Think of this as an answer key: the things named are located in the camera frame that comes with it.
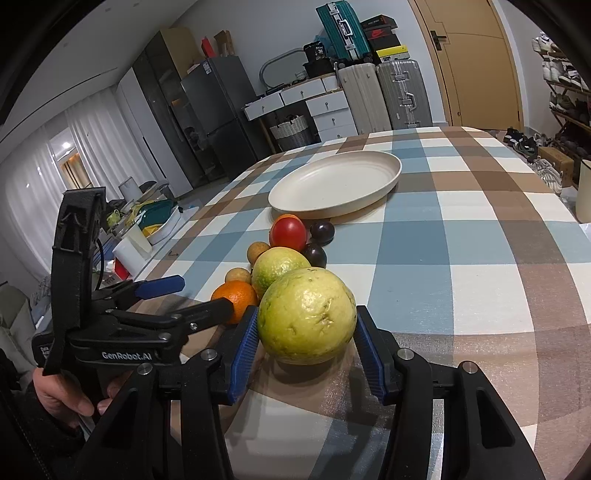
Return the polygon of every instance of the door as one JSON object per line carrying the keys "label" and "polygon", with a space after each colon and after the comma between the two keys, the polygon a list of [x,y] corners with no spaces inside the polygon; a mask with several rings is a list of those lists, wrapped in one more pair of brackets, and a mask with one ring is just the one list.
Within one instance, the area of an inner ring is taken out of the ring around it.
{"label": "door", "polygon": [[410,2],[434,60],[450,124],[522,128],[513,58],[489,0]]}

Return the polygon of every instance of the curtain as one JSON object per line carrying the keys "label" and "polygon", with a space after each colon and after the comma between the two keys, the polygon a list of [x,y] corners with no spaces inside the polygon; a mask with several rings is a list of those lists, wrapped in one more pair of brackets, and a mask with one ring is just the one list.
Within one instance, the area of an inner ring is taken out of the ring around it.
{"label": "curtain", "polygon": [[110,88],[67,109],[66,118],[90,181],[106,187],[107,200],[123,198],[119,185],[129,177],[138,185],[157,180]]}
{"label": "curtain", "polygon": [[51,247],[66,185],[44,127],[0,163],[0,232],[30,274],[51,271]]}

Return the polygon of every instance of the white wall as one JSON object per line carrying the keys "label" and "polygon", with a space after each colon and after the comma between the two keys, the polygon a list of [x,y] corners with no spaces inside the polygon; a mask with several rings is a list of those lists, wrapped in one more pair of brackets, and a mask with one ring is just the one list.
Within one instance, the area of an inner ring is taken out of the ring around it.
{"label": "white wall", "polygon": [[508,0],[493,0],[509,38],[517,67],[524,125],[548,137],[553,137],[560,125],[548,108],[550,87],[542,75],[542,58],[531,47],[531,39],[540,28]]}
{"label": "white wall", "polygon": [[[241,58],[254,89],[261,94],[265,91],[258,78],[261,66],[288,50],[314,41],[323,31],[316,7],[325,3],[326,0],[200,0],[175,25],[188,27],[197,44],[207,36],[214,47],[213,36],[220,30],[229,30],[236,55]],[[360,21],[379,14],[396,20],[400,42],[408,45],[411,57],[421,67],[433,121],[444,122],[435,70],[408,0],[349,0],[349,3]]]}

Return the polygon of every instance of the silver suitcase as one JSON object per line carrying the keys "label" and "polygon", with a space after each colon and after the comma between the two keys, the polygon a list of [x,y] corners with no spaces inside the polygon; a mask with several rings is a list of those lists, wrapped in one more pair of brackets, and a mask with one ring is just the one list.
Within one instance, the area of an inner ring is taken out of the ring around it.
{"label": "silver suitcase", "polygon": [[416,60],[381,63],[378,79],[393,129],[433,126],[427,90]]}

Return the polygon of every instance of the table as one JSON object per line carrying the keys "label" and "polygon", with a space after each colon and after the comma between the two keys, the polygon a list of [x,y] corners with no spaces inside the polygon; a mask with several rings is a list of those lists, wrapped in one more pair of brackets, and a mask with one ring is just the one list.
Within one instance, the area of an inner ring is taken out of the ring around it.
{"label": "table", "polygon": [[[142,312],[207,301],[246,249],[266,241],[268,193],[336,152],[402,161],[387,198],[342,218],[328,269],[378,327],[431,362],[477,362],[515,416],[548,480],[591,442],[591,244],[559,198],[515,153],[473,128],[420,128],[325,142],[255,164],[199,210],[140,274],[180,274],[178,295]],[[216,331],[191,336],[191,355]],[[279,366],[260,351],[242,404],[222,411],[237,478],[377,478],[392,408],[370,395],[355,346],[319,367]],[[434,405],[432,478],[441,468]]]}

